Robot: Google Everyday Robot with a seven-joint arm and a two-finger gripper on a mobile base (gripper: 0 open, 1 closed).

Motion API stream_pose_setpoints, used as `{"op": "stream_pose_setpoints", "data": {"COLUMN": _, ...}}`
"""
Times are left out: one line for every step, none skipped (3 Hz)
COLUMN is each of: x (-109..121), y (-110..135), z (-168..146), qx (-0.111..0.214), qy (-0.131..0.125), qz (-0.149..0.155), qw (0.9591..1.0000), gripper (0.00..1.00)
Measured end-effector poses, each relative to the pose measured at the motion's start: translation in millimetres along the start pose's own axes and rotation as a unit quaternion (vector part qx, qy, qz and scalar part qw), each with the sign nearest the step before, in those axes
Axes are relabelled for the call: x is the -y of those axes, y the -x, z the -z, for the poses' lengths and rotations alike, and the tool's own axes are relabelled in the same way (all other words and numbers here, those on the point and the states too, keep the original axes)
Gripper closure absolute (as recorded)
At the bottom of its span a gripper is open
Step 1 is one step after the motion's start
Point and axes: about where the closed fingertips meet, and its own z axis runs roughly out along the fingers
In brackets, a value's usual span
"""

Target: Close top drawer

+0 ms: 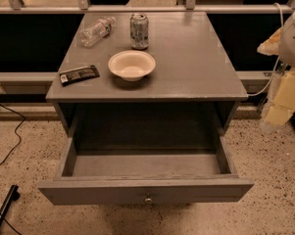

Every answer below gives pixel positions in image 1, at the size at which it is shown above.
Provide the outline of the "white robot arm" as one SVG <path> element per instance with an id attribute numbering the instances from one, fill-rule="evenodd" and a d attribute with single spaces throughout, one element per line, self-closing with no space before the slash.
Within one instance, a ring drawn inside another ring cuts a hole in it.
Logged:
<path id="1" fill-rule="evenodd" d="M 263 130 L 274 131 L 295 113 L 295 11 L 281 28 L 259 45 L 257 52 L 276 55 L 291 67 L 286 74 L 273 76 L 269 98 L 262 112 Z"/>

